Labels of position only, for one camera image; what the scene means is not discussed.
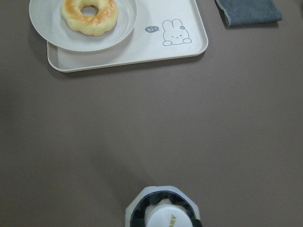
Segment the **tea bottle white cap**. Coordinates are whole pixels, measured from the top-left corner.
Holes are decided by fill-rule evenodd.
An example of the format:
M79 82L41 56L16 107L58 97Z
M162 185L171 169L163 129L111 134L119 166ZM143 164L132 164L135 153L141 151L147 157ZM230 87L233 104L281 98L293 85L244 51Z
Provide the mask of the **tea bottle white cap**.
M198 206L174 186L145 187L125 210L126 227L201 227Z

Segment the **cream rabbit print tray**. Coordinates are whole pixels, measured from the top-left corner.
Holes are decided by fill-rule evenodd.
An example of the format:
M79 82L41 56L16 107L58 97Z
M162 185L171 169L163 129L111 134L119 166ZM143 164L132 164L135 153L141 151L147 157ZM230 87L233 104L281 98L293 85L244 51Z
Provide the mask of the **cream rabbit print tray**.
M202 54L208 37L194 0L138 0L133 32L101 52L70 52L47 44L49 64L75 72Z

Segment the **folded grey cloth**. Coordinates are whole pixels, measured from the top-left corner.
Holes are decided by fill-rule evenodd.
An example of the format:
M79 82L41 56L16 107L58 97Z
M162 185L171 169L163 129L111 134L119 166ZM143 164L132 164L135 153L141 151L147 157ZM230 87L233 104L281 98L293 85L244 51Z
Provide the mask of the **folded grey cloth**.
M272 0L217 0L227 26L275 23L282 14Z

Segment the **white round plate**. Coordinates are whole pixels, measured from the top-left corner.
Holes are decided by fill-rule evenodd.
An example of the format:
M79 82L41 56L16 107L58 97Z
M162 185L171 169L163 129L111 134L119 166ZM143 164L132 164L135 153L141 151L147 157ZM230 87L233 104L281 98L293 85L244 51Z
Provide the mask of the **white round plate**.
M119 16L114 28L102 36L89 36L70 29L62 16L62 0L31 0L30 20L36 31L49 43L74 52L94 52L111 48L132 32L137 5L134 0L117 0Z

